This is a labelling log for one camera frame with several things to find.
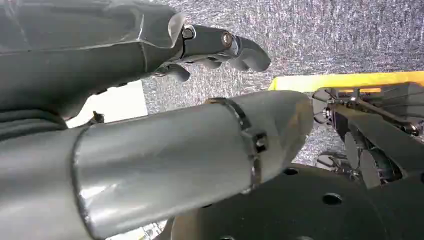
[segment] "screw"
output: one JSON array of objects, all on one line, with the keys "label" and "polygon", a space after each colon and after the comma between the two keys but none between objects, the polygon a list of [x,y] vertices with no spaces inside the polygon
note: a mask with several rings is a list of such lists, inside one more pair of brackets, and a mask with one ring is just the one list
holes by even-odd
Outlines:
[{"label": "screw", "polygon": [[231,44],[233,43],[233,36],[231,33],[225,31],[222,34],[222,44],[224,44],[225,47],[231,47]]},{"label": "screw", "polygon": [[182,37],[184,39],[192,39],[195,36],[195,34],[193,33],[193,31],[189,28],[186,28],[184,30],[182,30]]},{"label": "screw", "polygon": [[256,146],[262,147],[262,146],[265,146],[265,143],[266,143],[266,140],[263,138],[260,138],[256,141]]},{"label": "screw", "polygon": [[332,112],[329,108],[326,107],[322,110],[322,115],[325,119],[329,119],[332,116]]}]

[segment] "hose clamp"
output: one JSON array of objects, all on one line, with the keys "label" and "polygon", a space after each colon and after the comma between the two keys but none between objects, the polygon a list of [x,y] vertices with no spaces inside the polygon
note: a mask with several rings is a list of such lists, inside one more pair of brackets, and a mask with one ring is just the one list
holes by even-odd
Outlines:
[{"label": "hose clamp", "polygon": [[231,99],[214,97],[206,100],[205,103],[223,105],[237,118],[244,146],[247,151],[247,157],[250,162],[250,188],[243,191],[243,193],[250,193],[253,189],[257,188],[262,181],[262,162],[260,153],[268,149],[267,133],[260,130],[254,130],[243,109]]}]

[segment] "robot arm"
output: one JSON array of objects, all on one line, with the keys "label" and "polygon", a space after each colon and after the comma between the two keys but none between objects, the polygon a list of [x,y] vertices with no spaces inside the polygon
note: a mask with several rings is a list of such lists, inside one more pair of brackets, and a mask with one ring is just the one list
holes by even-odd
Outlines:
[{"label": "robot arm", "polygon": [[[264,71],[270,59],[225,30],[182,27],[169,7],[130,0],[12,3],[1,6],[7,30],[21,40],[1,40],[5,239],[104,239],[247,193],[287,166],[312,127],[306,95],[274,91],[66,129],[64,120],[109,87],[151,74],[186,80],[178,63],[214,68],[230,61]],[[39,35],[52,38],[37,41]]]}]

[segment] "white wall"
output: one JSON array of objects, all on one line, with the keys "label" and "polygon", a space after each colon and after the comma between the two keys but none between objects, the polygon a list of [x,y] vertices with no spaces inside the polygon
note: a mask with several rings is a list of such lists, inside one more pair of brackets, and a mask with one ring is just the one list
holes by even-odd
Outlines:
[{"label": "white wall", "polygon": [[91,96],[79,115],[66,124],[69,128],[85,124],[93,117],[93,111],[104,114],[105,123],[147,115],[142,81],[111,87],[100,95]]}]

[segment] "speckled gray floor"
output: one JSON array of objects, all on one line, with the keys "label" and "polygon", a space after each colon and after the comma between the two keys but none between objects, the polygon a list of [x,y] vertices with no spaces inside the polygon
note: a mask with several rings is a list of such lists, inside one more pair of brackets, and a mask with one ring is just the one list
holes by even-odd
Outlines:
[{"label": "speckled gray floor", "polygon": [[[224,65],[187,67],[191,79],[143,81],[149,113],[197,105],[209,97],[265,90],[273,77],[422,70],[424,2],[420,0],[166,0],[188,22],[228,29],[269,53],[268,71]],[[297,162],[311,164],[326,150],[341,151],[337,135],[316,126]]]}]

